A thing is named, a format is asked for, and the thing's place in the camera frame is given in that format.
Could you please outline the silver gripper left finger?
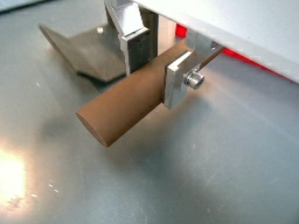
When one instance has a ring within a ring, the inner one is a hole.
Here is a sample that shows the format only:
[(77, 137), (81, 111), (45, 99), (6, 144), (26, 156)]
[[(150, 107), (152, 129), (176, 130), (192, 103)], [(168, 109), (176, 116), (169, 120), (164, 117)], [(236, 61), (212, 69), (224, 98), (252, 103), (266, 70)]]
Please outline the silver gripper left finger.
[(129, 75), (157, 56), (158, 16), (133, 0), (103, 0)]

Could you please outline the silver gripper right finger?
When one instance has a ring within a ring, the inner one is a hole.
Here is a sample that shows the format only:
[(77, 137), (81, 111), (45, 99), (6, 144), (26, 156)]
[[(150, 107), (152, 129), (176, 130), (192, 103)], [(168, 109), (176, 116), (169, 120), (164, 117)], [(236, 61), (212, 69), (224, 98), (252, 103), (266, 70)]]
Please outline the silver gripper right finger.
[(162, 105), (173, 109), (182, 101), (186, 88), (197, 90), (204, 82), (200, 70), (216, 58), (224, 47), (193, 30), (177, 46), (182, 51), (164, 69)]

